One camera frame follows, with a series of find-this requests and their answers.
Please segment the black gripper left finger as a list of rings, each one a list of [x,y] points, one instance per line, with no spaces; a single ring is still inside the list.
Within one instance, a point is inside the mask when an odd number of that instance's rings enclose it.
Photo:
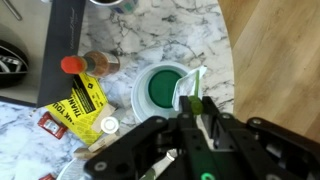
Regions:
[[[208,117],[209,125],[219,110],[208,96],[181,96],[181,113],[169,123],[171,149],[177,150],[177,157],[158,176],[157,180],[218,180],[219,172],[203,132],[197,126],[197,116]]]

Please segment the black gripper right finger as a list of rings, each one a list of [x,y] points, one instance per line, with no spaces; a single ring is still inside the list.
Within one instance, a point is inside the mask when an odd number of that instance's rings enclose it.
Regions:
[[[277,165],[246,125],[202,98],[202,121],[213,140],[216,180],[302,180]]]

